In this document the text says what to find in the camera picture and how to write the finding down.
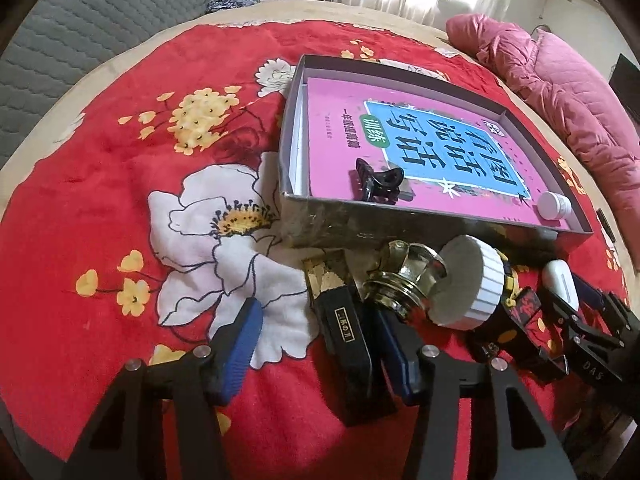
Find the white earbuds case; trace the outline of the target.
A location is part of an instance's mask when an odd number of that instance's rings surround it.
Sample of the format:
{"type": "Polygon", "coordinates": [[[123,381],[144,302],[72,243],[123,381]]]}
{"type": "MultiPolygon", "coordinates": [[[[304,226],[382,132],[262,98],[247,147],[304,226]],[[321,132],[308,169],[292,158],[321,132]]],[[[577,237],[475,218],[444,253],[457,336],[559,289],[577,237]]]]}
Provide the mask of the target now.
{"type": "Polygon", "coordinates": [[[579,311],[579,298],[568,263],[562,259],[548,262],[541,273],[545,289],[566,302],[575,312],[579,311]]]}

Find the small white pill bottle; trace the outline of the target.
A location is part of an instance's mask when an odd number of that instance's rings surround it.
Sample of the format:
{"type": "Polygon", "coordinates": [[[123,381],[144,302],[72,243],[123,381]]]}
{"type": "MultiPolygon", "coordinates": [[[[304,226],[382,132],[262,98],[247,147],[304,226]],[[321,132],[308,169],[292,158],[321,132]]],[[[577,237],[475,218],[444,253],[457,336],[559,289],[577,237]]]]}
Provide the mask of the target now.
{"type": "Polygon", "coordinates": [[[549,221],[566,219],[573,212],[572,203],[568,197],[549,191],[539,195],[536,207],[541,218],[549,221]]]}

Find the black gold lighter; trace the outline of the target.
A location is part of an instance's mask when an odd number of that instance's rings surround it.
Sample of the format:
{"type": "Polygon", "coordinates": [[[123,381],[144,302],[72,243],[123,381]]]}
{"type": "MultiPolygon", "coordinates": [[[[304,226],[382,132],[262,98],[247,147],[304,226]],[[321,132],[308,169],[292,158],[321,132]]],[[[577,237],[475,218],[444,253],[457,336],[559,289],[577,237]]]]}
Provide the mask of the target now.
{"type": "Polygon", "coordinates": [[[341,421],[356,426],[392,414],[395,403],[345,253],[334,250],[307,258],[303,269],[326,350],[336,363],[341,421]]]}

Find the black hair claw clip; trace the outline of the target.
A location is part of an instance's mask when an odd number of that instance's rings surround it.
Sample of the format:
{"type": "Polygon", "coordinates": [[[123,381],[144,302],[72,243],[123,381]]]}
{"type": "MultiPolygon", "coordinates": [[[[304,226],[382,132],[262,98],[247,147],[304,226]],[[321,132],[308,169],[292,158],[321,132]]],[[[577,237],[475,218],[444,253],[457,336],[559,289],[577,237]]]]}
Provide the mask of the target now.
{"type": "Polygon", "coordinates": [[[392,168],[375,171],[363,158],[356,159],[356,173],[360,183],[362,202],[395,205],[402,182],[405,180],[404,170],[392,168]]]}

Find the small red patterned lighter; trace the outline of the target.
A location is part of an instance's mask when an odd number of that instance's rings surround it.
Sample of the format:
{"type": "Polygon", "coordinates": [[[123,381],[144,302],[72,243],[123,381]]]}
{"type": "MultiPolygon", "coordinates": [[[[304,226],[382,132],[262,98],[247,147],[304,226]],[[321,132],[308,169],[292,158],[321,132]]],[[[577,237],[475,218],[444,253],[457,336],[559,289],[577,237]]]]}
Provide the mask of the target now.
{"type": "Polygon", "coordinates": [[[526,327],[541,310],[541,301],[536,292],[530,286],[526,286],[508,304],[506,310],[518,326],[526,327]]]}

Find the gold glass knob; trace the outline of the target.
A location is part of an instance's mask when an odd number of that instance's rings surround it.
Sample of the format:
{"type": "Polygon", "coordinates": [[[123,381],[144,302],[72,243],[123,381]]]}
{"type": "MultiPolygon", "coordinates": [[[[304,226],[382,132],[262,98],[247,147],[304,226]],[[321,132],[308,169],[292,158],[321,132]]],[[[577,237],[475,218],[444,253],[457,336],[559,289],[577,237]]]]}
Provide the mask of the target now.
{"type": "Polygon", "coordinates": [[[382,247],[376,267],[368,272],[364,298],[410,323],[427,312],[435,288],[446,278],[446,263],[435,249],[392,240],[382,247]]]}

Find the pink Chinese workbook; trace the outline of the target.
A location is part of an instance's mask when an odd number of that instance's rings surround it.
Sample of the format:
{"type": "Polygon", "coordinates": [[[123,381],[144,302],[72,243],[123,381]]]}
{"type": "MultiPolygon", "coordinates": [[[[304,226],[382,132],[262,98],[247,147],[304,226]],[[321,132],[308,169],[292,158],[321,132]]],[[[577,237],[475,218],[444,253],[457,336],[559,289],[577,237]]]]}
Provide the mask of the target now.
{"type": "Polygon", "coordinates": [[[311,76],[300,87],[290,148],[298,196],[358,200],[356,159],[375,171],[401,168],[401,208],[550,226],[538,214],[551,190],[518,130],[479,112],[361,82],[311,76]]]}

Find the pink quilted duvet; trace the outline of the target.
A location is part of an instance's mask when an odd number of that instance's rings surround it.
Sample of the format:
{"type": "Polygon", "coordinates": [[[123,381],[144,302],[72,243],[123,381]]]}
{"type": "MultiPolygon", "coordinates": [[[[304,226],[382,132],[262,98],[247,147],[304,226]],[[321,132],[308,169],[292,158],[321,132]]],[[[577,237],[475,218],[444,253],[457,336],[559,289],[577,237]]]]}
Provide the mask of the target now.
{"type": "Polygon", "coordinates": [[[602,75],[552,32],[532,37],[517,24],[459,14],[446,33],[536,110],[590,172],[638,266],[639,138],[602,75]]]}

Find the red floral blanket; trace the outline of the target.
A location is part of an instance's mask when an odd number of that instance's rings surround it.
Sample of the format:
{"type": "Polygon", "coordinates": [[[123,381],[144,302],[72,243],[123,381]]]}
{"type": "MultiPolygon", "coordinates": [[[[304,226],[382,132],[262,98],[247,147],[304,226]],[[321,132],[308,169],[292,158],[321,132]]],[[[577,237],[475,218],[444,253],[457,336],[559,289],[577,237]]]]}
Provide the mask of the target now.
{"type": "Polygon", "coordinates": [[[322,21],[198,25],[88,105],[1,221],[1,399],[37,478],[58,476],[126,359],[178,358],[238,312],[266,330],[239,399],[219,411],[238,479],[396,479],[411,408],[348,428],[332,366],[272,203],[278,83],[305,53],[430,68],[500,104],[488,70],[391,32],[322,21]]]}

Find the grey cardboard box tray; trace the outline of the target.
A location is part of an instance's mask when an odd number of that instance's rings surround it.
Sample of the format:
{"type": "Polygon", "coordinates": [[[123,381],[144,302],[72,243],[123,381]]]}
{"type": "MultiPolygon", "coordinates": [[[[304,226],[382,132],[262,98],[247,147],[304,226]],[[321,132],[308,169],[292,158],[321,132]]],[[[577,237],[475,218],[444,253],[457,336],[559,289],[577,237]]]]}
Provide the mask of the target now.
{"type": "Polygon", "coordinates": [[[544,142],[512,110],[397,66],[304,55],[280,137],[294,246],[432,247],[469,234],[550,257],[592,235],[544,142]]]}

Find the grey quilted headboard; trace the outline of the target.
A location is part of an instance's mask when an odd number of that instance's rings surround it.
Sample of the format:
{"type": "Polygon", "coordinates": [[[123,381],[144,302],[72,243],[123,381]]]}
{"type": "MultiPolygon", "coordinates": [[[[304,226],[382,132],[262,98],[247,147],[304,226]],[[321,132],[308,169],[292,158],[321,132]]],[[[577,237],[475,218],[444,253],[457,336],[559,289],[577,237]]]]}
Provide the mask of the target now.
{"type": "Polygon", "coordinates": [[[167,27],[202,15],[209,0],[38,0],[1,47],[1,159],[100,64],[167,27]]]}

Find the blue patterned cloth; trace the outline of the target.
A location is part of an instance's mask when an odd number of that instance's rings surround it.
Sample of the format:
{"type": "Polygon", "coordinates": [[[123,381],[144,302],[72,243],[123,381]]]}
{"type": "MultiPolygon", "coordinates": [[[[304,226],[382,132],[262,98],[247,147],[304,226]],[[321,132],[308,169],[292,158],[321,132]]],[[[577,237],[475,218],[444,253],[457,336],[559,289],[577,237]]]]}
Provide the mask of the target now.
{"type": "Polygon", "coordinates": [[[254,6],[260,0],[209,0],[206,3],[205,12],[215,13],[223,10],[233,10],[254,6]]]}

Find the black wall television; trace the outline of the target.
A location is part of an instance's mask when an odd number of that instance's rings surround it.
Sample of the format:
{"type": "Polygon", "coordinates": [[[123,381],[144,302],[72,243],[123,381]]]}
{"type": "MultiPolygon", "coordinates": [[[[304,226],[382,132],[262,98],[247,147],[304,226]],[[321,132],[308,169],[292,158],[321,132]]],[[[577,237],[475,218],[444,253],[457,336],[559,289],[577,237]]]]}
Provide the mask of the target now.
{"type": "Polygon", "coordinates": [[[640,122],[640,70],[620,54],[608,82],[634,122],[640,122]]]}

